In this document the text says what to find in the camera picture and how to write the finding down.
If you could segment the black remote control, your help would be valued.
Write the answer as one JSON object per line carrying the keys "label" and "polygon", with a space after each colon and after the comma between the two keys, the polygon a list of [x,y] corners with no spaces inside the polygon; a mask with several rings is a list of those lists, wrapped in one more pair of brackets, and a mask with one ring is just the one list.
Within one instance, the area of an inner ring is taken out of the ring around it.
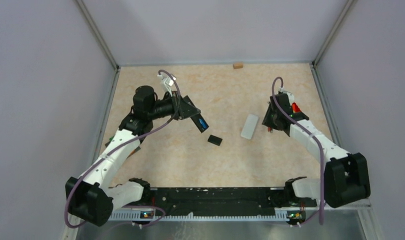
{"label": "black remote control", "polygon": [[196,114],[196,115],[194,115],[194,116],[191,117],[191,120],[193,121],[193,123],[195,124],[195,126],[197,127],[197,129],[198,129],[201,133],[203,133],[203,132],[205,132],[205,131],[209,128],[209,125],[208,125],[207,122],[205,121],[205,123],[206,123],[206,125],[208,126],[208,128],[207,128],[207,129],[203,129],[202,125],[200,124],[199,119],[203,119],[203,120],[205,121],[205,119],[202,117],[201,114]]}

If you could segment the white remote control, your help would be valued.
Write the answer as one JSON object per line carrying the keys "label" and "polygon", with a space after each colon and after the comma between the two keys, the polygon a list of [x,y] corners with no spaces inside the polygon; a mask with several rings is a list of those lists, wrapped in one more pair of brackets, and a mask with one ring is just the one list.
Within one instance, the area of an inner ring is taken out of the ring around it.
{"label": "white remote control", "polygon": [[251,140],[257,127],[259,117],[254,114],[249,114],[245,120],[240,136],[244,139]]}

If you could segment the black battery cover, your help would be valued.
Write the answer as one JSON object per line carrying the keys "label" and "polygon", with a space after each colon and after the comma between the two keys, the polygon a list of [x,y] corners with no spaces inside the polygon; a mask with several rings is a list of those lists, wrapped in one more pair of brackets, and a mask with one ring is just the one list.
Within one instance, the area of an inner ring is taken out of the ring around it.
{"label": "black battery cover", "polygon": [[220,138],[220,137],[218,137],[218,136],[215,136],[215,135],[212,135],[212,134],[211,134],[211,135],[208,137],[207,141],[208,141],[209,143],[211,143],[211,144],[216,145],[216,146],[220,146],[221,143],[222,143],[222,141],[223,141],[223,139]]}

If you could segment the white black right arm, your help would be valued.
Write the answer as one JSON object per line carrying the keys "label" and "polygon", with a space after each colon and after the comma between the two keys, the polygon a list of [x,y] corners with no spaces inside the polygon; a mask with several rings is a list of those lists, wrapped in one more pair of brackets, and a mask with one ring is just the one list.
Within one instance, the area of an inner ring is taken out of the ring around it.
{"label": "white black right arm", "polygon": [[293,94],[281,91],[270,96],[262,125],[282,131],[296,140],[320,164],[319,178],[297,177],[285,183],[284,201],[297,206],[304,198],[322,200],[338,208],[371,195],[368,163],[361,153],[350,153],[326,137],[299,110]]}

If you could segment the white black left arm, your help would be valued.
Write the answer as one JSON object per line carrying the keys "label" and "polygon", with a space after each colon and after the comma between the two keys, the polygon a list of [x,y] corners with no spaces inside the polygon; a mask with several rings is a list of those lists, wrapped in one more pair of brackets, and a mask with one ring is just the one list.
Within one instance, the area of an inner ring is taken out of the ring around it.
{"label": "white black left arm", "polygon": [[158,99],[151,86],[143,85],[136,89],[132,100],[130,112],[121,121],[97,161],[80,177],[70,177],[65,184],[64,220],[70,228],[74,225],[69,222],[68,215],[100,227],[108,221],[113,211],[127,204],[136,203],[139,207],[148,205],[151,193],[146,190],[147,182],[131,179],[111,187],[113,178],[145,138],[161,130],[161,127],[154,128],[154,120],[169,117],[170,122],[178,121],[201,113],[190,98],[181,96],[178,90],[167,91],[163,98]]}

